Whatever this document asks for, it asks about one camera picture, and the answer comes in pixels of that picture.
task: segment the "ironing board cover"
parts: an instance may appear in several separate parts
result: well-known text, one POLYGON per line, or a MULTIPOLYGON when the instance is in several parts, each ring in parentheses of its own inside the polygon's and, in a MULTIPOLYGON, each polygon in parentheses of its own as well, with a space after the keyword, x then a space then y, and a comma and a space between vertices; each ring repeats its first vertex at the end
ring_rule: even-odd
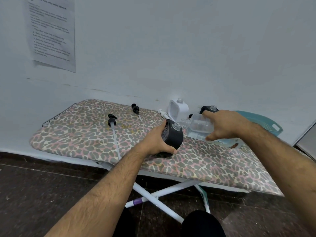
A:
MULTIPOLYGON (((157 111, 140 108, 143 121, 131 106, 88 99, 69 108, 39 129, 30 139, 33 148, 81 159, 118 162, 108 114, 117 117, 116 133, 121 156, 163 119, 157 111)), ((171 158, 145 159, 141 169, 203 182, 282 195, 261 162, 247 146, 228 149, 184 136, 171 158)))

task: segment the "brown tile floor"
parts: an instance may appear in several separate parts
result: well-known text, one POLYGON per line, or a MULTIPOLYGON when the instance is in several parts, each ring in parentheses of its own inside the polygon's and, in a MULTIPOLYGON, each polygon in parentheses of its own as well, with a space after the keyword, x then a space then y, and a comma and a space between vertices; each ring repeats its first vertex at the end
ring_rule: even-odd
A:
MULTIPOLYGON (((0 236, 43 236, 105 173, 100 168, 0 153, 0 236)), ((144 176, 136 181, 150 192, 176 183, 144 176)), ((204 189, 227 236, 314 236, 283 197, 204 189)), ((132 191, 130 200, 139 196, 132 191)), ((204 209, 195 188, 159 199, 183 217, 204 209)), ((180 224, 149 202, 130 211, 138 237, 180 235, 180 224)))

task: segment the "teal tray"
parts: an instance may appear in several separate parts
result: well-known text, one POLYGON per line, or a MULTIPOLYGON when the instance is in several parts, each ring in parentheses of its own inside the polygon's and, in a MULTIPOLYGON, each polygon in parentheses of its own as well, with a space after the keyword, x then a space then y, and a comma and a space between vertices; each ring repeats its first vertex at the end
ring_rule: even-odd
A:
POLYGON ((271 120, 270 118, 267 118, 265 116, 258 115, 255 113, 247 112, 247 111, 236 111, 236 112, 246 117, 248 120, 261 125, 263 128, 265 128, 267 131, 274 134, 275 136, 278 136, 279 134, 283 132, 283 128, 274 120, 271 120))

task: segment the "transparent bottle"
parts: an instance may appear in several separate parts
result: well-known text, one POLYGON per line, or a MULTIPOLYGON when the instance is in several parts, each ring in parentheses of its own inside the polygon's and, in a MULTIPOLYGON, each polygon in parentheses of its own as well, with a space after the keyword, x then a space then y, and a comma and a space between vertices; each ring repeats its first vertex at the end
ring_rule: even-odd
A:
MULTIPOLYGON (((186 129, 186 135, 188 137, 205 141, 206 136, 214 131, 214 126, 211 121, 201 115, 201 114, 193 114, 190 119, 182 119, 179 123, 175 122, 173 124, 175 129, 186 129)), ((233 139, 218 139, 215 141, 211 141, 216 145, 220 145, 227 148, 235 148, 239 147, 243 142, 239 138, 233 139)))

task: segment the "right arm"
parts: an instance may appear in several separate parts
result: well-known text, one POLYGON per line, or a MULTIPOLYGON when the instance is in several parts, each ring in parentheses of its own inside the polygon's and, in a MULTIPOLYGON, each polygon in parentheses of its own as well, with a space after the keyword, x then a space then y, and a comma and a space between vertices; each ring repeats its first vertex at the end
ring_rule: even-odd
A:
POLYGON ((255 153, 285 197, 316 229, 316 163, 235 111, 204 111, 214 132, 206 140, 240 138, 255 153))

